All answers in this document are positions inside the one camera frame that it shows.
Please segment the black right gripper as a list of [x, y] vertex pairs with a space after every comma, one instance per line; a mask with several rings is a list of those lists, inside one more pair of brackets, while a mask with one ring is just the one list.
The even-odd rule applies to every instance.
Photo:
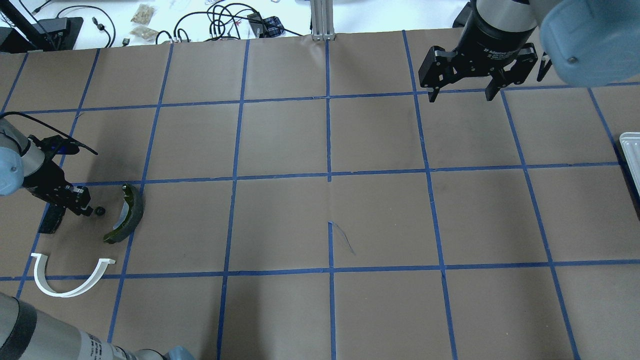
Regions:
[[419, 85], [435, 102], [439, 91], [465, 78], [489, 76], [484, 93], [487, 101], [509, 85], [520, 85], [538, 61], [533, 29], [511, 32], [484, 20], [467, 20], [454, 50], [432, 46], [418, 69]]

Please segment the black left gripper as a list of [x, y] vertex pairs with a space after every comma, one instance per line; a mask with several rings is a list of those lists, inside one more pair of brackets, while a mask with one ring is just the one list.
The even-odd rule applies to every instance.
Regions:
[[50, 205], [71, 210], [75, 215], [89, 217], [94, 209], [86, 186], [74, 186], [66, 180], [64, 171], [53, 161], [45, 161], [39, 169], [23, 179], [22, 187]]

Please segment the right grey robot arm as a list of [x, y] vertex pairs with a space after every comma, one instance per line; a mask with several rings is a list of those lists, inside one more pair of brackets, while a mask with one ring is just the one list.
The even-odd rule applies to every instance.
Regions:
[[554, 68], [572, 87], [600, 87], [638, 75], [637, 0], [471, 0], [457, 46], [433, 46], [418, 69], [434, 102], [464, 78], [491, 78], [485, 96]]

